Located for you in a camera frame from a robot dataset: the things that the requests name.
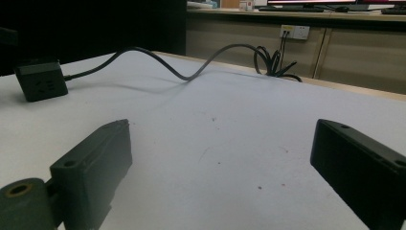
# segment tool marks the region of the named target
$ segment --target black power adapter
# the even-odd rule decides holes
[[[28,102],[37,102],[68,94],[59,61],[36,59],[14,67],[15,75]]]

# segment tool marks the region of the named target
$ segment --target table surface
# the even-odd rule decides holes
[[[306,18],[329,18],[342,20],[366,20],[366,21],[394,21],[406,22],[405,15],[382,14],[380,11],[349,11],[349,12],[291,12],[291,11],[241,11],[240,9],[197,9],[188,10],[191,13],[217,13],[217,14],[238,14],[258,16],[288,16]]]
[[[185,75],[201,65],[161,56]],[[125,53],[68,81],[68,95],[37,103],[25,102],[15,76],[0,82],[2,186],[48,180],[49,167],[96,128],[129,120],[134,164],[101,229],[367,229],[309,163],[317,120],[406,153],[402,100],[225,66],[183,82],[151,57]]]

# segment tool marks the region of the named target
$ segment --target dark gray plastic part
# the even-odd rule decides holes
[[[14,67],[15,75],[28,102],[68,94],[58,60],[35,60]]]
[[[128,120],[101,126],[51,166],[66,229],[99,229],[132,164]]]
[[[23,179],[0,190],[0,229],[55,229],[43,180]]]
[[[398,230],[406,210],[406,158],[365,134],[319,120],[310,163],[370,228]]]

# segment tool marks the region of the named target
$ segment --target dark wall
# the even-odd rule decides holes
[[[139,46],[185,54],[186,0],[3,0],[0,27],[18,31],[18,46],[0,45],[0,75],[25,58],[61,63]]]

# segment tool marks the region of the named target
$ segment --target screw hole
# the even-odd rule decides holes
[[[17,194],[19,194],[19,193],[22,193],[22,192],[26,191],[27,189],[28,189],[28,186],[27,186],[27,185],[20,185],[20,186],[17,186],[17,187],[15,187],[15,188],[13,188],[13,189],[10,191],[10,194],[11,194],[11,195],[17,195]]]
[[[16,185],[6,192],[6,197],[22,196],[26,194],[32,188],[32,186],[33,186],[32,184]]]
[[[404,161],[395,160],[395,163],[401,167],[406,167],[406,162]]]
[[[63,164],[64,167],[72,167],[76,164],[75,161],[67,161],[65,164]]]

